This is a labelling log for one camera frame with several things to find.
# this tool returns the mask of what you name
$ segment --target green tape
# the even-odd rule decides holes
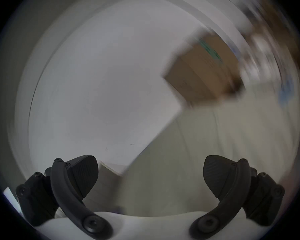
[[[204,49],[206,49],[206,51],[212,56],[212,58],[214,60],[217,60],[217,61],[220,61],[221,63],[223,63],[219,54],[215,50],[213,50],[204,40],[199,39],[199,43]]]

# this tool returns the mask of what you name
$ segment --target floor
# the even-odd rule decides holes
[[[276,182],[290,170],[300,138],[300,82],[292,92],[246,90],[214,105],[185,109],[135,159],[119,182],[112,207],[132,216],[210,211],[218,200],[203,178],[208,155],[246,158]]]

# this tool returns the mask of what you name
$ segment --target brown cardboard box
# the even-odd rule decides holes
[[[191,105],[215,101],[240,83],[238,59],[217,34],[206,34],[176,58],[164,78]]]

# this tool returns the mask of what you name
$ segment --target screw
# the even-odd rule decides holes
[[[26,197],[29,194],[30,194],[30,190],[26,186],[24,186],[23,184],[19,185],[16,188],[16,195],[17,195],[18,198]]]
[[[211,233],[219,226],[219,220],[213,215],[204,215],[198,222],[199,230],[203,233]]]
[[[104,219],[97,215],[90,215],[83,221],[85,230],[92,234],[101,232],[105,227]]]
[[[26,191],[26,188],[25,187],[22,187],[19,189],[19,194],[23,196],[23,194],[25,193]]]
[[[272,187],[271,194],[275,199],[282,198],[284,196],[284,188],[281,185],[276,185]]]

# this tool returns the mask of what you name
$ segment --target blurry object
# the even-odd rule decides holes
[[[243,84],[255,93],[278,93],[282,102],[286,86],[291,90],[290,73],[300,64],[297,37],[271,0],[247,5],[243,12],[253,25],[244,35],[248,47],[239,62]]]
[[[189,105],[216,101],[241,85],[238,59],[216,33],[206,33],[179,55],[165,75]]]

